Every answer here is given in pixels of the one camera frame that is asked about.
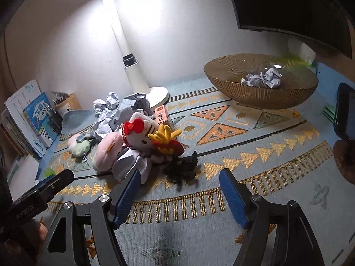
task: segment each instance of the white wall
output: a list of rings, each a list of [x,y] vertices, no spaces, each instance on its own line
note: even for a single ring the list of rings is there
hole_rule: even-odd
[[[115,0],[127,40],[150,86],[203,73],[235,53],[282,55],[287,36],[239,30],[231,0]],[[26,0],[6,29],[17,88],[75,92],[84,108],[131,93],[101,0]]]

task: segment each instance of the wicker bowl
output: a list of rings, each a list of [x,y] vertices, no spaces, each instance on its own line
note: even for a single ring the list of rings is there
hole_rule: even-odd
[[[276,89],[240,84],[247,74],[260,74],[274,65],[282,74]],[[236,54],[208,62],[204,71],[223,94],[242,105],[260,109],[286,109],[306,101],[315,91],[318,79],[311,70],[294,60],[261,54]]]

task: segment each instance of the yellow plush toy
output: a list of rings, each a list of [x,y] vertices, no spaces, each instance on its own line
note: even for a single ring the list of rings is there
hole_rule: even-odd
[[[185,150],[178,141],[173,139],[181,133],[181,130],[172,132],[168,125],[160,124],[156,133],[148,134],[148,137],[154,141],[154,145],[161,153],[180,156],[185,152]]]

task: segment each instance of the lamp base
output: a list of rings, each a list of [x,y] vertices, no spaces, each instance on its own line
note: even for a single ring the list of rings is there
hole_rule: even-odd
[[[169,99],[169,93],[165,87],[152,87],[147,95],[147,100],[150,103],[150,108],[154,111],[156,107],[164,105]]]

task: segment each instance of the screw head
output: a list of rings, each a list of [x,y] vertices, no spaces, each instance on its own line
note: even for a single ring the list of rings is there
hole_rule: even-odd
[[[65,202],[63,207],[64,209],[70,209],[73,206],[72,202]]]
[[[291,205],[291,207],[294,207],[294,208],[298,207],[298,203],[293,200],[290,201],[290,205]]]
[[[251,197],[254,201],[260,201],[261,200],[261,196],[260,195],[253,195]]]
[[[100,202],[106,202],[107,200],[109,200],[109,196],[108,195],[102,195],[99,198]]]

